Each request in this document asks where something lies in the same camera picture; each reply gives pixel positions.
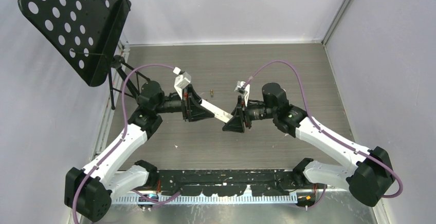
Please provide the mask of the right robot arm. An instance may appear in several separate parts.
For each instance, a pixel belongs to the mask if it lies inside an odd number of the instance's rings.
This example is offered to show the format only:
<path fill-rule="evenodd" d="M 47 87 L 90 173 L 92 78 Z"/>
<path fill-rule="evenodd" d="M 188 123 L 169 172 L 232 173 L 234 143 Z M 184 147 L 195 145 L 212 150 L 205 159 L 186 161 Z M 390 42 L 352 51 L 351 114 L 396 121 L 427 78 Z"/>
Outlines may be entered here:
<path fill-rule="evenodd" d="M 369 149 L 331 131 L 306 110 L 290 104 L 278 83 L 263 85 L 262 101 L 248 99 L 248 88 L 245 82 L 237 82 L 235 91 L 240 95 L 223 131 L 244 133 L 253 121 L 271 119 L 279 131 L 315 146 L 339 163 L 302 159 L 293 168 L 296 186 L 328 184 L 348 190 L 360 203 L 374 207 L 395 182 L 389 154 L 383 148 Z"/>

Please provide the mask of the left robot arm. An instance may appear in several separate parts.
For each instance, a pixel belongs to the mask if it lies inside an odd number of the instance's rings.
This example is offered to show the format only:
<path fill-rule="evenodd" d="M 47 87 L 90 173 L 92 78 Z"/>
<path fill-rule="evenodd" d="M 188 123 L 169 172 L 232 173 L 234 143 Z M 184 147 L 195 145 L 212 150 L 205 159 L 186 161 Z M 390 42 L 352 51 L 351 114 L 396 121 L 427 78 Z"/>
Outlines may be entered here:
<path fill-rule="evenodd" d="M 200 98 L 188 81 L 175 81 L 175 93 L 166 96 L 156 81 L 148 81 L 136 90 L 137 109 L 125 123 L 119 136 L 94 160 L 78 169 L 72 167 L 65 177 L 64 203 L 77 214 L 99 221 L 112 201 L 143 187 L 154 189 L 159 182 L 157 167 L 139 160 L 123 173 L 119 168 L 162 124 L 161 114 L 182 113 L 189 122 L 217 118 L 228 122 L 230 115 Z"/>

